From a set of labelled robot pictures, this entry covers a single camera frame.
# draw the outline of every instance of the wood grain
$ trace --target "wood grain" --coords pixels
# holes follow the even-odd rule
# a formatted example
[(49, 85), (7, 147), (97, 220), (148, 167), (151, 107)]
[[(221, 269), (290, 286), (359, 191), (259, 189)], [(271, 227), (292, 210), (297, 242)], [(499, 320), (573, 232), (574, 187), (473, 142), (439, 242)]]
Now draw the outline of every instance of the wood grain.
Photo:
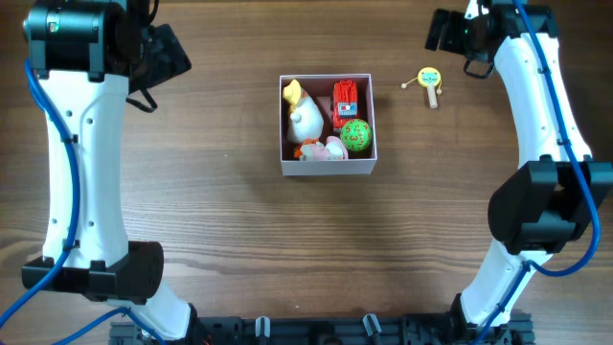
[[(581, 133), (613, 160), (613, 4), (544, 2), (561, 31), (561, 65)], [(511, 109), (498, 76), (473, 80), (463, 59), (423, 48), (434, 9), (463, 1), (168, 1), (193, 69), (151, 91), (160, 108), (126, 109), (122, 206), (133, 240), (159, 241), (165, 276), (201, 315), (360, 316), (446, 311), (488, 249), (488, 200), (516, 169)], [(45, 121), (21, 64), (28, 6), (0, 5), (0, 309), (24, 291), (48, 222)], [(441, 107), (398, 86), (421, 67), (444, 75)], [(282, 74), (372, 73), (379, 161), (372, 176), (283, 178)], [(613, 336), (613, 200), (601, 250), (581, 273), (536, 276), (517, 307), (539, 344)], [(577, 260), (589, 232), (551, 263)], [(0, 332), (49, 343), (108, 307), (43, 292)], [(104, 344), (108, 323), (80, 343)]]

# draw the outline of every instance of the storage box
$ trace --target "storage box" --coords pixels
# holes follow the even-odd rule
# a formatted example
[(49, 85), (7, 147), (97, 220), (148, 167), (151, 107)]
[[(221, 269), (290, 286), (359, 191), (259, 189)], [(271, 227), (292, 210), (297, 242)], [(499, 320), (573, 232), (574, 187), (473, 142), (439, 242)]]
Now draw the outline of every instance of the storage box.
[[(338, 81), (355, 81), (357, 84), (358, 111), (360, 119), (368, 122), (373, 130), (373, 142), (359, 153), (350, 152), (350, 159), (342, 161), (304, 162), (294, 158), (297, 145), (285, 138), (289, 126), (289, 104), (283, 99), (283, 89), (297, 80), (315, 101), (324, 116), (324, 132), (320, 138), (325, 142), (332, 135), (332, 91)], [(376, 163), (375, 108), (373, 107), (373, 80), (370, 74), (281, 76), (279, 79), (279, 124), (281, 168), (284, 176), (368, 174)]]

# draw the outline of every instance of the wood surface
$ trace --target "wood surface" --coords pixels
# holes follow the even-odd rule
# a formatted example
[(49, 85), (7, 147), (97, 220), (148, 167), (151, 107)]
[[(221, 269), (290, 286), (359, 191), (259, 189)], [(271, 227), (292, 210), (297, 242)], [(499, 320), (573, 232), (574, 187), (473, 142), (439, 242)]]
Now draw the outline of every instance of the wood surface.
[[(464, 59), (423, 49), (442, 1), (162, 1), (193, 69), (154, 88), (153, 114), (126, 107), (122, 207), (133, 240), (159, 241), (164, 275), (202, 316), (361, 316), (446, 311), (488, 249), (491, 194), (513, 174), (517, 144), (499, 76), (475, 80)], [(610, 1), (548, 1), (579, 129), (613, 160)], [(45, 120), (22, 63), (29, 2), (0, 5), (0, 310), (24, 292), (20, 267), (40, 255), (48, 223)], [(415, 85), (443, 74), (440, 108)], [(284, 178), (279, 75), (371, 73), (378, 162), (371, 176)], [(536, 275), (516, 304), (538, 344), (610, 344), (613, 200), (600, 210), (596, 258), (564, 279)], [(549, 264), (563, 268), (590, 230)], [(42, 292), (0, 332), (44, 344), (108, 311)], [(105, 344), (105, 323), (79, 343)]]

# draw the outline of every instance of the green ball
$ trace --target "green ball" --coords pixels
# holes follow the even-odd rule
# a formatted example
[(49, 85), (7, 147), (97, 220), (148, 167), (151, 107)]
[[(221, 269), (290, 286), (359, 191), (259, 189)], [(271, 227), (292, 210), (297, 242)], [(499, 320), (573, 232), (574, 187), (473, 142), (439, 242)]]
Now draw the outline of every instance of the green ball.
[(365, 150), (373, 141), (373, 131), (364, 120), (351, 120), (341, 129), (341, 142), (350, 151)]

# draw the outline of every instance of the blue cable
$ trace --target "blue cable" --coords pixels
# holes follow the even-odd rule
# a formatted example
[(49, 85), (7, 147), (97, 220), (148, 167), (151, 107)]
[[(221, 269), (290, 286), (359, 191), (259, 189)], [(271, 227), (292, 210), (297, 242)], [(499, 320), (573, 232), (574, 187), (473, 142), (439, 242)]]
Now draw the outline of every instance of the blue cable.
[(119, 307), (115, 310), (111, 310), (108, 313), (102, 315), (101, 317), (97, 318), (96, 320), (92, 321), (89, 325), (83, 327), (82, 329), (78, 330), (77, 332), (75, 332), (74, 334), (61, 339), (58, 342), (53, 343), (53, 345), (64, 345), (64, 344), (68, 344), (71, 341), (75, 341), (77, 338), (83, 336), (84, 334), (88, 333), (89, 331), (93, 330), (96, 326), (100, 325), (102, 322), (108, 320), (111, 316), (116, 315), (118, 313), (121, 313), (123, 315), (127, 315), (129, 316), (129, 318), (132, 319), (132, 321), (134, 321), (135, 324), (137, 324), (141, 329), (145, 330), (147, 333), (151, 334), (155, 340), (157, 340), (158, 343), (162, 344), (162, 345), (166, 345), (166, 341), (160, 336), (160, 334), (158, 334), (155, 330), (149, 328), (148, 326), (146, 326), (141, 320), (139, 320), (138, 317), (136, 317), (136, 315), (132, 312), (132, 310), (130, 310), (129, 308), (126, 307)]
[[(30, 62), (26, 59), (23, 64), (23, 68), (28, 78), (28, 86), (32, 97), (38, 106), (47, 111), (50, 120), (54, 123), (59, 137), (63, 139), (71, 138), (68, 129), (64, 126), (64, 123), (57, 115), (56, 109), (51, 105), (51, 102), (45, 95), (44, 91), (40, 88), (38, 80), (34, 76), (32, 68), (30, 68)], [(70, 175), (73, 184), (73, 205), (70, 217), (70, 224), (68, 226), (68, 237), (66, 238), (65, 247), (57, 259), (53, 268), (45, 275), (36, 285), (29, 289), (23, 296), (21, 296), (12, 306), (10, 306), (0, 317), (0, 330), (9, 321), (11, 316), (15, 314), (21, 307), (23, 307), (34, 295), (39, 291), (51, 284), (57, 274), (61, 271), (62, 266), (70, 255), (70, 250), (75, 244), (75, 236), (77, 235), (77, 225), (79, 224), (79, 206), (80, 206), (80, 181), (79, 181), (79, 168), (77, 166), (77, 156), (75, 154), (75, 148), (71, 142), (64, 141), (64, 147), (66, 148), (66, 155), (68, 156), (68, 163), (70, 165)]]
[(567, 275), (571, 275), (579, 271), (580, 269), (584, 268), (590, 262), (590, 260), (592, 260), (592, 258), (596, 254), (596, 251), (598, 250), (598, 245), (601, 241), (601, 231), (602, 230), (601, 230), (601, 220), (598, 216), (598, 209), (596, 207), (596, 203), (594, 202), (594, 198), (592, 197), (592, 192), (590, 191), (589, 186), (587, 185), (587, 181), (585, 180), (585, 176), (583, 175), (583, 171), (581, 170), (581, 167), (579, 166), (577, 157), (575, 156), (575, 153), (573, 152), (573, 149), (571, 148), (571, 142), (568, 138), (568, 132), (566, 131), (566, 125), (564, 124), (564, 118), (562, 116), (562, 109), (560, 107), (559, 99), (557, 97), (556, 87), (554, 86), (554, 79), (552, 78), (552, 72), (549, 68), (549, 64), (547, 63), (545, 52), (543, 52), (543, 48), (541, 47), (540, 42), (538, 41), (538, 37), (536, 37), (536, 32), (534, 31), (534, 27), (532, 23), (530, 22), (530, 19), (528, 18), (528, 15), (526, 14), (526, 11), (524, 10), (523, 5), (520, 3), (519, 0), (512, 0), (512, 1), (515, 7), (517, 8), (517, 11), (519, 12), (519, 15), (521, 16), (521, 19), (524, 25), (526, 26), (528, 33), (530, 34), (530, 38), (533, 42), (534, 49), (536, 50), (536, 54), (538, 55), (538, 58), (542, 65), (542, 71), (545, 76), (545, 82), (547, 83), (547, 89), (552, 99), (552, 104), (554, 106), (554, 112), (556, 114), (556, 121), (557, 121), (558, 130), (559, 130), (560, 140), (561, 140), (562, 146), (564, 147), (564, 150), (566, 151), (566, 155), (568, 155), (568, 160), (571, 163), (571, 167), (573, 168), (573, 172), (575, 173), (575, 176), (577, 177), (577, 181), (579, 182), (579, 188), (581, 189), (583, 198), (585, 199), (585, 202), (587, 203), (587, 208), (589, 210), (590, 217), (592, 219), (593, 234), (592, 234), (592, 241), (590, 241), (590, 246), (585, 252), (585, 255), (583, 255), (583, 257), (579, 259), (579, 261), (577, 261), (575, 264), (571, 265), (568, 268), (565, 268), (559, 271), (552, 271), (552, 270), (542, 267), (540, 264), (537, 264), (532, 260), (528, 260), (524, 264), (522, 264), (522, 269), (517, 275), (517, 278), (515, 279), (515, 282), (513, 283), (511, 289), (509, 290), (509, 293), (507, 294), (503, 302), (500, 303), (496, 311), (493, 312), (489, 316), (488, 321), (486, 322), (486, 325), (481, 330), (477, 338), (475, 338), (475, 340), (473, 340), (470, 343), (470, 345), (477, 345), (481, 341), (483, 341), (484, 337), (488, 333), (489, 327), (491, 326), (493, 321), (496, 319), (496, 317), (498, 317), (498, 315), (502, 311), (505, 310), (505, 308), (507, 307), (507, 304), (509, 303), (513, 295), (517, 292), (517, 289), (519, 288), (521, 281), (524, 279), (526, 274), (530, 271), (531, 267), (534, 267), (534, 269), (536, 269), (538, 272), (546, 276), (549, 276), (549, 277), (564, 277)]

